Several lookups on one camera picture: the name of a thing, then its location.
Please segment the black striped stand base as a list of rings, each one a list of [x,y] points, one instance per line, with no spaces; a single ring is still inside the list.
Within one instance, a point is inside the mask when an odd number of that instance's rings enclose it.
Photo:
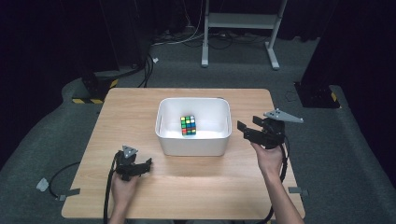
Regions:
[[[109,90],[118,84],[115,71],[85,72],[72,96],[75,104],[102,104]]]

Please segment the white metal stand frame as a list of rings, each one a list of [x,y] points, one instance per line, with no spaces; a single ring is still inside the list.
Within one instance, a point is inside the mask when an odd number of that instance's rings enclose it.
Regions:
[[[210,0],[205,0],[205,25],[204,40],[202,45],[201,66],[209,65],[209,44],[208,34],[210,28],[238,28],[238,29],[258,29],[271,30],[270,40],[264,43],[270,63],[274,70],[280,68],[274,51],[274,44],[278,34],[283,14],[288,0],[281,0],[279,10],[276,14],[238,14],[238,13],[215,13],[209,9]]]

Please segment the person's left hand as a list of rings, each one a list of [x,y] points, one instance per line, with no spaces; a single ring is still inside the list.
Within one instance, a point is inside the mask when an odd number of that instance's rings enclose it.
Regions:
[[[133,176],[129,181],[122,180],[120,175],[112,177],[112,197],[115,210],[126,210],[134,197],[138,176]]]

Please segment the crumpled grey tape piece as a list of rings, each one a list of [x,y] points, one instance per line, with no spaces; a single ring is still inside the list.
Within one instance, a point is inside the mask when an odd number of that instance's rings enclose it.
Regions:
[[[36,189],[38,189],[41,192],[44,192],[47,190],[47,188],[49,187],[49,182],[46,178],[42,178],[36,185]]]

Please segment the white plastic storage box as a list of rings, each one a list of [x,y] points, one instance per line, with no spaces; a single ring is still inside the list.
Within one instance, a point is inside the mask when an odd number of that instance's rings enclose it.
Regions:
[[[180,118],[195,116],[196,135],[183,136]],[[155,133],[169,156],[222,156],[232,134],[229,103],[222,98],[174,97],[158,108]]]

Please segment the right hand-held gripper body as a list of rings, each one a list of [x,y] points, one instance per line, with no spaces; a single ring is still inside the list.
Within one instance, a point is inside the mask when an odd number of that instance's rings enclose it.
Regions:
[[[253,143],[264,146],[265,148],[271,149],[282,145],[285,142],[286,122],[303,123],[303,118],[297,118],[289,113],[286,113],[279,108],[265,112],[265,127],[257,133],[253,134]]]

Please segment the grey tape strip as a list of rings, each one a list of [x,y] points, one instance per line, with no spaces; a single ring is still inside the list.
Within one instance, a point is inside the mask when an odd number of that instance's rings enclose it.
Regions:
[[[66,200],[67,197],[71,197],[74,195],[79,195],[80,194],[80,189],[70,189],[64,194],[60,194],[57,198],[58,201],[63,202]]]
[[[300,187],[288,187],[288,191],[290,194],[300,194],[301,196],[309,196],[309,192],[307,189],[302,189]]]

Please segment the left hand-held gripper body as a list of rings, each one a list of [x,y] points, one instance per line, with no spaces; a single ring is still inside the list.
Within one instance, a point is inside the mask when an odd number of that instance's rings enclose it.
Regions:
[[[123,181],[131,180],[131,171],[137,152],[137,149],[123,145],[122,150],[119,150],[116,154],[116,173],[120,175]]]

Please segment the person's right hand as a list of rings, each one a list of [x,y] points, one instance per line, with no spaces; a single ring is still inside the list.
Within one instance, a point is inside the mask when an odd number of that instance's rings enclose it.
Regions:
[[[251,143],[254,148],[259,168],[265,179],[279,177],[282,165],[282,150],[280,147],[266,149],[262,145]]]

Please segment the colourful puzzle cube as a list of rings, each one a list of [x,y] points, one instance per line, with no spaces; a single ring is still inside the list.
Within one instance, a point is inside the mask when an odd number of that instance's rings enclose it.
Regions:
[[[195,116],[184,116],[180,118],[180,128],[183,136],[196,135]]]

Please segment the black curtain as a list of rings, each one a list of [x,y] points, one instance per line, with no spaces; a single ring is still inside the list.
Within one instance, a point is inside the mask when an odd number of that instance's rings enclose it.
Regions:
[[[0,0],[0,174],[85,68],[62,0]]]
[[[338,0],[301,83],[342,88],[396,188],[396,0]]]

